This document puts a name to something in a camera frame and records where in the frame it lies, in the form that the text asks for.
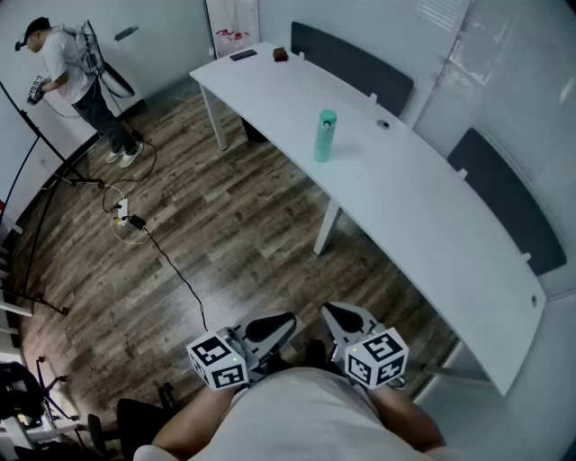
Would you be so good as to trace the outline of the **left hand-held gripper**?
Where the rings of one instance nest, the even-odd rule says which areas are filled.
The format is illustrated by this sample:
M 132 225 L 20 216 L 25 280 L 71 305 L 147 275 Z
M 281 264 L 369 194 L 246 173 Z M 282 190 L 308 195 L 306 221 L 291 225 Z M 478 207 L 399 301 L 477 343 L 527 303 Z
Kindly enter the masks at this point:
M 293 367 L 281 357 L 281 350 L 290 342 L 296 324 L 293 313 L 276 312 L 248 324 L 209 331 L 186 349 L 193 369 L 213 391 L 250 386 L 266 373 Z

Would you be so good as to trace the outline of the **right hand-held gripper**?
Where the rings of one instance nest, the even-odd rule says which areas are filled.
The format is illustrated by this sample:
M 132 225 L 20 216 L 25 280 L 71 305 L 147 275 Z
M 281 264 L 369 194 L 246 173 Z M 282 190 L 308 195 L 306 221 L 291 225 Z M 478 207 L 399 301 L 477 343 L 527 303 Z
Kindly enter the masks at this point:
M 327 302 L 320 311 L 333 340 L 344 348 L 347 378 L 375 390 L 403 376 L 410 349 L 395 328 L 378 331 L 369 311 L 349 303 Z

